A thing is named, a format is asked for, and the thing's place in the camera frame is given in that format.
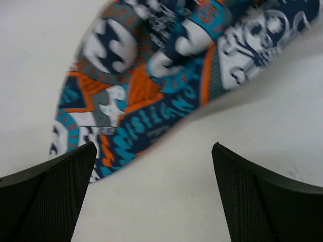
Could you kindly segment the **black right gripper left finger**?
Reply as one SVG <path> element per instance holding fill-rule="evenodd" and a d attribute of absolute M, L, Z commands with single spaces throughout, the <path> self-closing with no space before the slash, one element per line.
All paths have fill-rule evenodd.
<path fill-rule="evenodd" d="M 1 241 L 71 241 L 96 153 L 89 142 L 1 177 Z"/>

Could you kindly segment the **colourful patterned shorts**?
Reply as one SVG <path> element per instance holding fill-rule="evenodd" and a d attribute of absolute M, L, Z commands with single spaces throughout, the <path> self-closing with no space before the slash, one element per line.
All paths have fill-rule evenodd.
<path fill-rule="evenodd" d="M 322 1 L 110 2 L 67 72 L 49 157 L 91 142 L 90 182 L 109 176 L 258 76 L 321 16 Z"/>

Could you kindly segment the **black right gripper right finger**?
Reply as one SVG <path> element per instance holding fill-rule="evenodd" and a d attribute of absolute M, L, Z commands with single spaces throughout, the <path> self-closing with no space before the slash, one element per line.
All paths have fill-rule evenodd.
<path fill-rule="evenodd" d="M 287 178 L 212 148 L 231 241 L 322 241 L 322 187 Z"/>

